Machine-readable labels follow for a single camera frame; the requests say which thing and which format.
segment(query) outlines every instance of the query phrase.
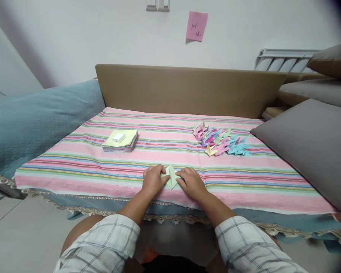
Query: person's left hand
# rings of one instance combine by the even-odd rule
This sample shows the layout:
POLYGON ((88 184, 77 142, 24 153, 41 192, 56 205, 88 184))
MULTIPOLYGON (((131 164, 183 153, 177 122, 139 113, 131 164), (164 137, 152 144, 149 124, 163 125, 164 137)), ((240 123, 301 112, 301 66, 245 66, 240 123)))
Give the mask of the person's left hand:
POLYGON ((165 167, 161 164, 158 164, 155 167, 152 166, 143 172, 144 180, 141 190, 149 195, 152 200, 171 178, 171 176, 167 175, 161 179, 161 173, 166 173, 165 167))

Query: orange object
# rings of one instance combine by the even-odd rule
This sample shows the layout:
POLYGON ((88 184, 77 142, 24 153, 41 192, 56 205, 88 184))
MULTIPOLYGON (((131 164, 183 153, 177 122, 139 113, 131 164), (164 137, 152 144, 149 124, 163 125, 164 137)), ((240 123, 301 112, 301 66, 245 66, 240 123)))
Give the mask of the orange object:
POLYGON ((154 260, 159 255, 160 254, 158 252, 156 252, 153 249, 151 249, 150 247, 148 247, 145 250, 144 259, 143 259, 142 263, 145 264, 147 262, 151 262, 152 260, 154 260))

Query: green folded paper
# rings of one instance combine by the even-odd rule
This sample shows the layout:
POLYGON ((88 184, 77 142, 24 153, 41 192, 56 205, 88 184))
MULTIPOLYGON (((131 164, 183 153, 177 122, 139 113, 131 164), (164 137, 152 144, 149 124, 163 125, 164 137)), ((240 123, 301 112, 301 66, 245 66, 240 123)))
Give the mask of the green folded paper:
POLYGON ((163 178, 166 175, 170 175, 170 179, 167 181, 166 185, 170 190, 172 190, 174 186, 177 184, 176 178, 177 177, 181 178, 181 177, 175 174, 175 170, 172 167, 172 165, 169 165, 168 168, 166 168, 166 173, 160 174, 160 177, 163 178))

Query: leg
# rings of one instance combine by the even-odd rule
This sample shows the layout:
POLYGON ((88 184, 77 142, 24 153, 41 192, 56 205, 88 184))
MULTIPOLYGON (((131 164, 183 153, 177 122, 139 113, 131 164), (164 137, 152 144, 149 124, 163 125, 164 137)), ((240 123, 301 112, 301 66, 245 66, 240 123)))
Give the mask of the leg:
MULTIPOLYGON (((104 216, 101 215, 91 215, 87 218, 83 219, 81 222, 79 222, 67 235, 67 238, 65 239, 63 243, 63 247, 61 250, 61 255, 63 252, 73 244, 73 242, 83 233, 86 231, 89 231, 95 224, 100 222, 102 219, 104 219, 104 216)), ((125 263, 124 267, 125 272, 143 272, 144 267, 135 259, 128 259, 125 263)))
POLYGON ((61 255, 63 252, 71 246, 71 244, 83 233, 89 231, 95 224, 104 219, 104 216, 101 215, 91 215, 81 222, 79 222, 67 235, 66 240, 63 243, 63 247, 61 250, 61 255))
POLYGON ((217 252, 215 258, 208 264, 206 267, 206 271, 209 273, 218 272, 218 273, 227 273, 226 265, 222 260, 221 252, 217 252))

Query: striped tablecloth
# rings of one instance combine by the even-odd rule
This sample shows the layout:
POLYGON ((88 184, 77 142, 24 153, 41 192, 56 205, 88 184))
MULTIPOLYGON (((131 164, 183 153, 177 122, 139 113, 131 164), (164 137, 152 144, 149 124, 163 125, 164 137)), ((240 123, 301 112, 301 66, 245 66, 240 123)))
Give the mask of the striped tablecloth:
MULTIPOLYGON (((172 165, 176 171, 194 168, 208 191, 230 208, 283 214, 336 211, 288 163, 249 132, 262 123, 259 119, 105 108, 47 152, 22 165, 15 181, 19 189, 131 198, 141 189, 143 171, 160 163, 172 165), (203 121, 248 137, 252 156, 209 157, 192 134, 193 126, 203 121), (139 139, 132 153, 103 152, 101 144, 114 129, 138 129, 139 139)), ((178 184, 173 190, 164 187, 157 199, 199 209, 178 184)))

